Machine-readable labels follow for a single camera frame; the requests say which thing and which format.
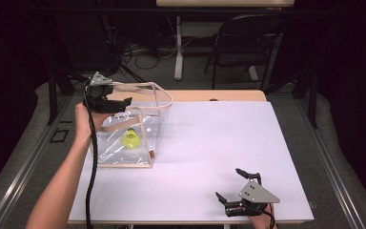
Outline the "black folding chair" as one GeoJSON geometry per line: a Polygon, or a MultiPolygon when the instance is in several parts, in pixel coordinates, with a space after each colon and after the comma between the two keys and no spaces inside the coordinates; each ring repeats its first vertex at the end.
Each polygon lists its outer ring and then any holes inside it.
{"type": "Polygon", "coordinates": [[[271,63],[275,40],[285,29],[287,20],[275,13],[241,14],[225,21],[213,36],[212,53],[204,69],[213,65],[212,88],[217,68],[263,66],[261,86],[271,63]]]}

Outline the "white table board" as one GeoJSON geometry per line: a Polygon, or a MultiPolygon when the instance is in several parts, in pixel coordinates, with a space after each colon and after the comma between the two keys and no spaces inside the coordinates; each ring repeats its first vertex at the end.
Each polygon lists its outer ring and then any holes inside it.
{"type": "Polygon", "coordinates": [[[92,159],[84,164],[69,221],[97,223],[224,224],[218,201],[237,200],[246,179],[259,173],[280,202],[279,222],[313,219],[273,106],[259,101],[175,102],[169,109],[151,168],[100,168],[91,199],[92,159]]]}

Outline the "black metal stand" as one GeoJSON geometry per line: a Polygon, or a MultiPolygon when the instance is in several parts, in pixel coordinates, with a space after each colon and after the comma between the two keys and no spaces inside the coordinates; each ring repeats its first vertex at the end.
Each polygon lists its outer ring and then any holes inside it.
{"type": "Polygon", "coordinates": [[[307,117],[312,126],[316,129],[316,101],[318,85],[317,68],[300,70],[297,73],[278,81],[277,83],[267,86],[265,89],[262,90],[262,92],[264,94],[270,94],[294,80],[296,80],[296,83],[295,88],[292,92],[293,98],[301,98],[306,93],[309,93],[307,117]]]}
{"type": "Polygon", "coordinates": [[[75,92],[72,81],[84,82],[86,78],[72,70],[71,68],[60,65],[57,62],[52,63],[49,73],[49,102],[50,102],[50,117],[48,124],[51,125],[58,115],[57,90],[65,96],[71,96],[75,92]]]}

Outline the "person's right hand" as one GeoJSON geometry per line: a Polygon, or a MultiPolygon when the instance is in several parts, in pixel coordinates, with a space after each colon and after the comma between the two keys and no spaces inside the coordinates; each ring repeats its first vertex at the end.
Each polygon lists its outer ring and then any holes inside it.
{"type": "Polygon", "coordinates": [[[274,214],[274,206],[269,203],[264,214],[249,217],[249,220],[254,229],[278,229],[277,224],[271,218],[274,214]]]}

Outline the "metal floor rail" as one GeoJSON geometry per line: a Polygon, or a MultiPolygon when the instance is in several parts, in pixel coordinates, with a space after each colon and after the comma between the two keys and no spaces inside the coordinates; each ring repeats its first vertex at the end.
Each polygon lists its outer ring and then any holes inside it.
{"type": "Polygon", "coordinates": [[[57,115],[49,124],[49,101],[41,95],[29,125],[0,173],[0,229],[4,228],[17,200],[22,195],[45,145],[72,102],[72,96],[60,96],[57,115]]]}
{"type": "Polygon", "coordinates": [[[308,108],[301,99],[295,101],[297,108],[301,112],[302,119],[306,122],[309,133],[313,136],[314,142],[318,148],[318,157],[325,173],[331,183],[335,196],[339,202],[342,212],[347,219],[351,229],[366,229],[359,212],[356,209],[352,197],[350,196],[340,174],[329,154],[324,140],[319,132],[312,124],[308,117],[308,108]]]}

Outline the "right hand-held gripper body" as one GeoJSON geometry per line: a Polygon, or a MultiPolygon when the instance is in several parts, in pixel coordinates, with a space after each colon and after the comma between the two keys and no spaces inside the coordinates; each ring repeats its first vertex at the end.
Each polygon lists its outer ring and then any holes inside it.
{"type": "Polygon", "coordinates": [[[250,175],[248,183],[239,192],[241,200],[227,201],[224,205],[228,217],[259,216],[265,213],[269,203],[280,202],[277,196],[262,186],[260,173],[250,175]]]}

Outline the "person's left hand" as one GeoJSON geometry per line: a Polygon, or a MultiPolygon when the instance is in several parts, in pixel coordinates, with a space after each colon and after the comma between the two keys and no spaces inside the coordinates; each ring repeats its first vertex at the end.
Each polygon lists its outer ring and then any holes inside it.
{"type": "Polygon", "coordinates": [[[96,112],[88,113],[88,109],[82,104],[78,103],[75,106],[75,142],[77,144],[88,143],[92,136],[92,129],[90,120],[93,121],[94,131],[97,133],[104,121],[110,114],[99,114],[96,112]]]}

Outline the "wooden table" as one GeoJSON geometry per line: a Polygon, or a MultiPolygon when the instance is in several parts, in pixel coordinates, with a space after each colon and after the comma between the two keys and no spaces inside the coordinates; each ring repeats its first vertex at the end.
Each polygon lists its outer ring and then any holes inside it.
{"type": "Polygon", "coordinates": [[[131,97],[134,101],[266,101],[266,96],[259,90],[168,90],[165,93],[151,94],[116,92],[107,96],[109,100],[124,100],[131,97]]]}

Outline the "clear plastic bag beige trim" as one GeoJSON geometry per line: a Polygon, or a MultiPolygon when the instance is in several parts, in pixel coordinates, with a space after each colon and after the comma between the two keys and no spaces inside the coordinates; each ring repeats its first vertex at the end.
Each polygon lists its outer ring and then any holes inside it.
{"type": "Polygon", "coordinates": [[[90,151],[100,167],[153,166],[156,144],[173,97],[153,82],[89,84],[84,101],[109,117],[90,151]]]}

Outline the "yellow shuttlecock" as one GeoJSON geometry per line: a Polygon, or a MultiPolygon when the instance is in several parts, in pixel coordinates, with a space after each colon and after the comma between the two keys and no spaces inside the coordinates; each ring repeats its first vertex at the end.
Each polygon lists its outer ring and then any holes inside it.
{"type": "Polygon", "coordinates": [[[121,138],[122,144],[129,148],[135,148],[140,144],[140,138],[133,128],[130,128],[121,138]]]}

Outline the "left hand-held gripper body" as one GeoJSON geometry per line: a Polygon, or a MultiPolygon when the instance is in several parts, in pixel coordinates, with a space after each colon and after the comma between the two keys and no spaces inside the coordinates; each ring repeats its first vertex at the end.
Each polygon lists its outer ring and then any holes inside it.
{"type": "Polygon", "coordinates": [[[83,105],[90,111],[108,113],[110,111],[110,101],[107,95],[111,93],[112,80],[100,72],[96,72],[85,82],[83,105]]]}

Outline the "white-legged desk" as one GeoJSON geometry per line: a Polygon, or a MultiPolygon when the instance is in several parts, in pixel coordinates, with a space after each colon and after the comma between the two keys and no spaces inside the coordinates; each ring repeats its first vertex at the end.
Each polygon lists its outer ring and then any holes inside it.
{"type": "MultiPolygon", "coordinates": [[[[290,8],[295,0],[156,0],[156,5],[168,10],[221,10],[222,8],[233,9],[277,9],[290,8]]],[[[213,19],[211,22],[185,21],[176,16],[175,40],[176,62],[174,79],[181,80],[183,75],[183,43],[182,37],[211,37],[217,32],[221,22],[213,19]]]]}

